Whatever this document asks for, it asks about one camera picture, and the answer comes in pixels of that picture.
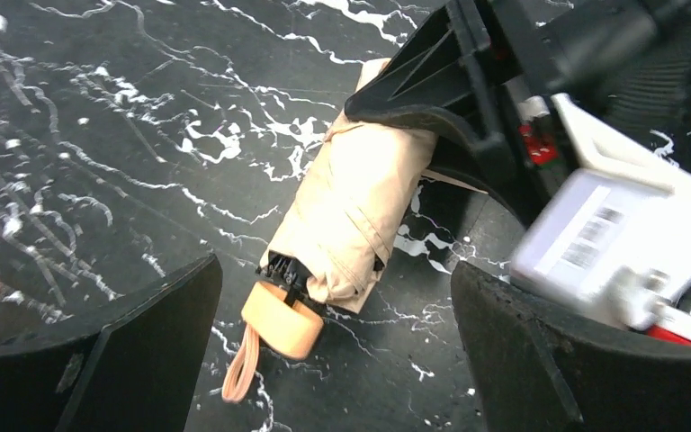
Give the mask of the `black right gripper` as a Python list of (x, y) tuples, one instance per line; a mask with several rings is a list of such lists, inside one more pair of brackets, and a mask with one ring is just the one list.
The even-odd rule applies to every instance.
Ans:
[(449, 1), (345, 103), (354, 122), (433, 132), (432, 167), (536, 217), (505, 83), (565, 93), (642, 145), (691, 122), (691, 1)]

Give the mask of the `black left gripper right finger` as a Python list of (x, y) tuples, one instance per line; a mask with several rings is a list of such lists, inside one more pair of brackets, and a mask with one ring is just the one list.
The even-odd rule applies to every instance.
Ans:
[(491, 431), (691, 431), (691, 346), (612, 328), (475, 265), (453, 311)]

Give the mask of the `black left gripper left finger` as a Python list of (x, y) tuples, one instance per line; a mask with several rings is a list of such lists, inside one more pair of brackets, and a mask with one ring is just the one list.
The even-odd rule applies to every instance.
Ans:
[(221, 294), (208, 255), (0, 343), (0, 431), (180, 431)]

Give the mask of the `beige folding umbrella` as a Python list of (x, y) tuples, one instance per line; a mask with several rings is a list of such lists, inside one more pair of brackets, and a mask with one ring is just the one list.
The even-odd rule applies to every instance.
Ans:
[(419, 179), (441, 176), (430, 165), (436, 144), (427, 130), (336, 117), (261, 257), (224, 401), (246, 397), (262, 346), (292, 360), (308, 356), (324, 326), (319, 305), (362, 309)]

